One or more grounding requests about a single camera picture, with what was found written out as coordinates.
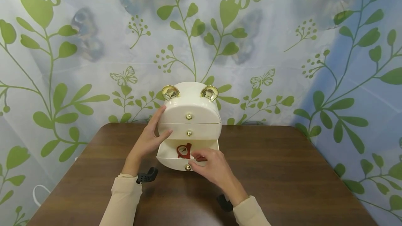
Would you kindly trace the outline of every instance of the floral backdrop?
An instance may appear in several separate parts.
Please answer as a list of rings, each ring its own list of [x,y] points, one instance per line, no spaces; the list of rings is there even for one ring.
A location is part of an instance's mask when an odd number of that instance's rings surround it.
[[[164,85],[198,81],[228,125],[301,130],[402,226],[398,1],[1,0],[2,225],[26,225],[102,125],[147,122]]]

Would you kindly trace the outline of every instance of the beige sleeve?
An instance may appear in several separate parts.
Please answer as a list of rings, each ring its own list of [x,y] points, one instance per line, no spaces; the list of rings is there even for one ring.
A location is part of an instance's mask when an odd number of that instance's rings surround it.
[[[254,196],[234,207],[233,213],[240,226],[271,226]]]
[[[99,226],[133,226],[141,194],[142,185],[137,183],[137,177],[120,174],[114,179],[112,197]]]

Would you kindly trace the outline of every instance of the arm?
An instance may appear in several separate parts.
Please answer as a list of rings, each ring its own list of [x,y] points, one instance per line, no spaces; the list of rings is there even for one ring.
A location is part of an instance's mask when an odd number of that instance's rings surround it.
[[[191,154],[196,161],[207,161],[205,167],[189,161],[191,168],[216,184],[233,205],[240,226],[270,226],[254,196],[249,196],[233,175],[224,154],[213,149],[196,150]]]
[[[155,136],[156,125],[165,109],[166,107],[162,106],[154,113],[127,156],[121,174],[114,179],[112,196],[99,226],[133,225],[135,211],[142,194],[142,184],[137,183],[141,160],[145,155],[157,149],[172,133],[170,130],[159,137]]]

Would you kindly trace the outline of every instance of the wooden table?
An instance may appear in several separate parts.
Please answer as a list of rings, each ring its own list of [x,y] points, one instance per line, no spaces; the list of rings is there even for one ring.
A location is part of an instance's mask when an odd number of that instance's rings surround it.
[[[145,125],[103,126],[29,222],[29,226],[98,226],[114,178]],[[272,226],[374,226],[376,223],[312,144],[285,126],[222,126],[221,151]],[[143,185],[134,226],[233,226],[197,173],[161,165],[156,152],[140,168],[157,167]]]

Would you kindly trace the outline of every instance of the left hand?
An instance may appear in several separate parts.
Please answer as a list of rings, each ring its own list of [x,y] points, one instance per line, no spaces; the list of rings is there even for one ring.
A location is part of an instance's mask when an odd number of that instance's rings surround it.
[[[142,158],[145,155],[156,150],[159,147],[159,145],[164,140],[166,140],[170,136],[170,134],[172,134],[172,130],[167,130],[159,137],[155,135],[156,125],[158,124],[158,121],[161,118],[165,109],[166,109],[165,105],[160,107],[154,113],[148,125],[142,131],[142,134],[140,135],[133,149],[126,158],[126,163],[121,172],[122,174],[130,174],[132,176],[137,176],[138,168],[140,166]]]

